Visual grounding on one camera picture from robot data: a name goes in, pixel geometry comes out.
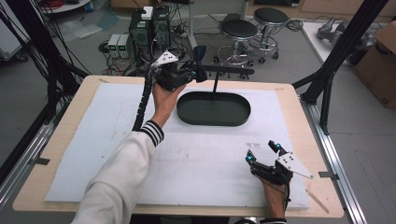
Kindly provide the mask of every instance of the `black oval tray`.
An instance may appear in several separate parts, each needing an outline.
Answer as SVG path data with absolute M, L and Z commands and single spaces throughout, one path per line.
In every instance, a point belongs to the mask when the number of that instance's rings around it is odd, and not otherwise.
M 250 116 L 250 103 L 235 93 L 191 91 L 178 99 L 177 114 L 194 125 L 239 126 Z

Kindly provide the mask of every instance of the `black stool seat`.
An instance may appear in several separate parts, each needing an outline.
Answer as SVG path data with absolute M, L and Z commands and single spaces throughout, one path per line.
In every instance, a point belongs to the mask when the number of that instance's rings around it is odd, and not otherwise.
M 271 7 L 256 9 L 254 11 L 254 18 L 260 23 L 283 23 L 289 19 L 284 12 Z
M 221 24 L 221 31 L 230 37 L 250 38 L 257 34 L 255 25 L 248 21 L 230 20 Z

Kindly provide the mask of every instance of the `white jacket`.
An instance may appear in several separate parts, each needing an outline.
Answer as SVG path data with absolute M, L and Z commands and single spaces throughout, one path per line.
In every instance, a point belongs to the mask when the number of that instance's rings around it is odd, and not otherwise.
M 73 224 L 129 223 L 155 147 L 164 138 L 152 120 L 129 133 L 88 184 Z

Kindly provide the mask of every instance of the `human arm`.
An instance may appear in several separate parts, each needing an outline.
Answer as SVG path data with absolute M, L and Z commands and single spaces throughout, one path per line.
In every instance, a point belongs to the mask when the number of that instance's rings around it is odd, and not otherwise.
M 177 96 L 157 84 L 153 87 L 155 114 L 139 132 L 129 133 L 86 188 L 73 224 L 129 223 L 142 191 L 155 147 L 164 138 L 162 127 L 174 109 Z
M 270 210 L 271 217 L 266 218 L 263 223 L 286 224 L 285 219 L 285 185 L 276 185 L 260 179 L 264 187 L 265 201 Z

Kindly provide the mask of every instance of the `striped sleeve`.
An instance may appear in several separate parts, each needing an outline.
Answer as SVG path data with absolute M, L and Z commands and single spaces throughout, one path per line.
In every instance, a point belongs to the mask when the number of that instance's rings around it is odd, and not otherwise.
M 151 138 L 155 147 L 158 146 L 164 138 L 163 130 L 153 120 L 148 120 L 139 132 L 146 133 Z

